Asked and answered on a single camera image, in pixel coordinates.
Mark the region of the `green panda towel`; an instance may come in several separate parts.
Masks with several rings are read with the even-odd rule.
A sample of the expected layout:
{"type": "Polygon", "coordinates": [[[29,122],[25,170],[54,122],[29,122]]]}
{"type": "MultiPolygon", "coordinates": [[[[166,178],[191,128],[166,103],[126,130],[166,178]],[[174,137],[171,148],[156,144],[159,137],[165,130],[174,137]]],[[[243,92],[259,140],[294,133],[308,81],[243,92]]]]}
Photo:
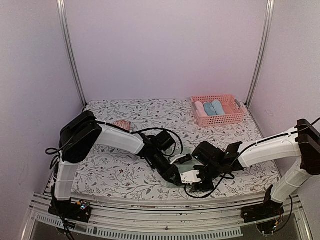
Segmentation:
{"type": "MultiPolygon", "coordinates": [[[[191,154],[193,151],[193,149],[191,147],[186,147],[184,150],[183,150],[183,154],[186,155],[186,154],[191,154]]],[[[176,157],[178,154],[180,154],[180,150],[176,150],[173,154],[173,156],[169,156],[168,157],[168,160],[171,162],[173,160],[174,157],[176,157]]],[[[185,163],[178,163],[177,161],[174,163],[174,165],[178,168],[179,170],[179,173],[182,174],[184,172],[188,172],[188,171],[192,171],[194,170],[194,166],[195,165],[198,165],[199,163],[194,159],[192,158],[192,160],[189,160],[185,163]]],[[[181,188],[180,186],[176,186],[174,185],[173,183],[170,183],[170,182],[167,182],[165,184],[165,186],[169,189],[177,189],[177,188],[181,188]]]]}

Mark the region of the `light blue towel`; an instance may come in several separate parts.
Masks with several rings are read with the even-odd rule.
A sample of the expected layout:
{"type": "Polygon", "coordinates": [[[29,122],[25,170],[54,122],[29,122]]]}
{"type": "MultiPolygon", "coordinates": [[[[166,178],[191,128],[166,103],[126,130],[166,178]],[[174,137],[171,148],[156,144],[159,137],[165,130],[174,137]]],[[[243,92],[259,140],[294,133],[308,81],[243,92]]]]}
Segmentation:
{"type": "Polygon", "coordinates": [[[219,100],[215,99],[211,104],[218,116],[223,116],[226,114],[219,100]]]}

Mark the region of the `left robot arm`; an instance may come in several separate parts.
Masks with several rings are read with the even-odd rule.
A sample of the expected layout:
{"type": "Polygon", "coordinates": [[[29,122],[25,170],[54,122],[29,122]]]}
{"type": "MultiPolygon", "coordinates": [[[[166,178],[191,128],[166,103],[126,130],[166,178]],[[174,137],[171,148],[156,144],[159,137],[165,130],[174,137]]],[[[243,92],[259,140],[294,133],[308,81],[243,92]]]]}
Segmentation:
{"type": "Polygon", "coordinates": [[[136,155],[156,170],[167,182],[182,184],[179,169],[165,154],[175,144],[176,133],[165,128],[156,128],[157,135],[146,135],[146,129],[131,132],[111,123],[99,121],[91,111],[84,111],[60,131],[58,148],[45,152],[59,157],[53,196],[55,209],[63,216],[74,213],[71,199],[72,185],[79,164],[95,146],[118,149],[136,155]]]}

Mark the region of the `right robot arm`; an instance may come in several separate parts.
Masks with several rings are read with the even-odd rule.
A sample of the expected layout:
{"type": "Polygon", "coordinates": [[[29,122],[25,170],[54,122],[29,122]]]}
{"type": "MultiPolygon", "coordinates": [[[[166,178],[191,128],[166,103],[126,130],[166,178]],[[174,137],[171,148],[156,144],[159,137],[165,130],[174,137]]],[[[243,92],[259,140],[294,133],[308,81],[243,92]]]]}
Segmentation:
{"type": "Polygon", "coordinates": [[[232,172],[256,164],[295,157],[286,174],[265,193],[258,213],[269,218],[295,190],[312,176],[320,174],[320,133],[306,119],[297,121],[295,127],[267,138],[252,142],[236,142],[221,150],[207,141],[201,142],[192,152],[200,165],[181,175],[192,191],[214,191],[213,180],[223,179],[232,172]]]}

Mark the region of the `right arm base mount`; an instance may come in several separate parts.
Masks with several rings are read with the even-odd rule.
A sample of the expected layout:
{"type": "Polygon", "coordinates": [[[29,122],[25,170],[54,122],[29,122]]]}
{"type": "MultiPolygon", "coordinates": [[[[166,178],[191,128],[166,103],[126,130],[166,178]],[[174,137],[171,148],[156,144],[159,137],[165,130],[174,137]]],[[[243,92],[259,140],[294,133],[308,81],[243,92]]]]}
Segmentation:
{"type": "Polygon", "coordinates": [[[241,218],[245,223],[256,222],[273,217],[279,217],[284,213],[283,204],[260,203],[241,208],[241,218]]]}

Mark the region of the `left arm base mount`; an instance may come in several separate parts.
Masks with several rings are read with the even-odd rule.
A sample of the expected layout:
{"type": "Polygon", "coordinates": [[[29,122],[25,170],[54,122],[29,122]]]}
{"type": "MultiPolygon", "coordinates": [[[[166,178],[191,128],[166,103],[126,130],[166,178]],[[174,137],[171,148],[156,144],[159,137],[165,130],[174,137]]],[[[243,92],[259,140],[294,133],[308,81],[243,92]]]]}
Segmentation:
{"type": "Polygon", "coordinates": [[[67,220],[88,223],[91,217],[92,208],[84,202],[73,203],[71,200],[52,200],[48,213],[67,220]]]}

